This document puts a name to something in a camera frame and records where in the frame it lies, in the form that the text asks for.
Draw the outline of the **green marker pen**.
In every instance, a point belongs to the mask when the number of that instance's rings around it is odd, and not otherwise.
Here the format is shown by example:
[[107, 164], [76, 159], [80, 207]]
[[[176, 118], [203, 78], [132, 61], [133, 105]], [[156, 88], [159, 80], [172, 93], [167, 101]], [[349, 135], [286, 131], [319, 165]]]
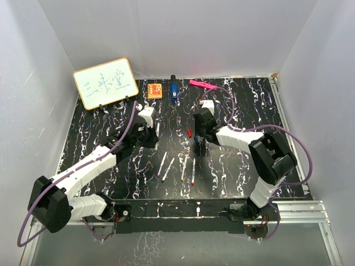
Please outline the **green marker pen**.
[[156, 125], [156, 135], [159, 137], [159, 131], [160, 131], [160, 123], [157, 123]]

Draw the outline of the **purple marker pen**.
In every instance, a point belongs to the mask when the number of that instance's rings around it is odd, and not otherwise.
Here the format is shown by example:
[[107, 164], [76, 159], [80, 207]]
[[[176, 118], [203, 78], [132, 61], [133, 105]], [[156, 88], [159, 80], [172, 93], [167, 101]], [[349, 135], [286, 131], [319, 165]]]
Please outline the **purple marker pen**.
[[163, 168], [165, 159], [166, 159], [166, 157], [167, 157], [167, 153], [168, 153], [168, 152], [165, 151], [165, 153], [164, 153], [164, 155], [163, 155], [163, 158], [162, 158], [162, 160], [161, 160], [161, 163], [160, 163], [160, 166], [159, 166], [159, 170], [158, 170], [158, 173], [157, 173], [157, 177], [160, 177], [160, 175], [161, 175], [161, 170], [162, 170], [162, 168]]

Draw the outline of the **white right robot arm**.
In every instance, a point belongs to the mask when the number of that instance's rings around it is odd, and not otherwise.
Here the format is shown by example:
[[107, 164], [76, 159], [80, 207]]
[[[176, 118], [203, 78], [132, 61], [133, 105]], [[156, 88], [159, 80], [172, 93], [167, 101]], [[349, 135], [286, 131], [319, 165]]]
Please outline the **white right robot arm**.
[[232, 147], [248, 153], [255, 165], [258, 179], [246, 204], [238, 211], [245, 217], [261, 219], [267, 205], [286, 176], [297, 166], [288, 143], [277, 131], [238, 132], [218, 124], [207, 108], [194, 113], [195, 135], [218, 146]]

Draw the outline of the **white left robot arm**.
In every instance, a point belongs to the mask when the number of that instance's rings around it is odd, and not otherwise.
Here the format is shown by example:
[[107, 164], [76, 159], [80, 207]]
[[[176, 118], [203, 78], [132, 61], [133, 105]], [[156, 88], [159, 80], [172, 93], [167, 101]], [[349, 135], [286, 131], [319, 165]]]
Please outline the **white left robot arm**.
[[152, 149], [158, 143], [155, 125], [136, 122], [128, 133], [111, 134], [81, 161], [51, 178], [39, 177], [33, 186], [28, 209], [51, 233], [69, 221], [94, 216], [102, 221], [114, 217], [113, 200], [101, 192], [90, 196], [76, 194], [101, 173], [129, 157], [135, 147]]

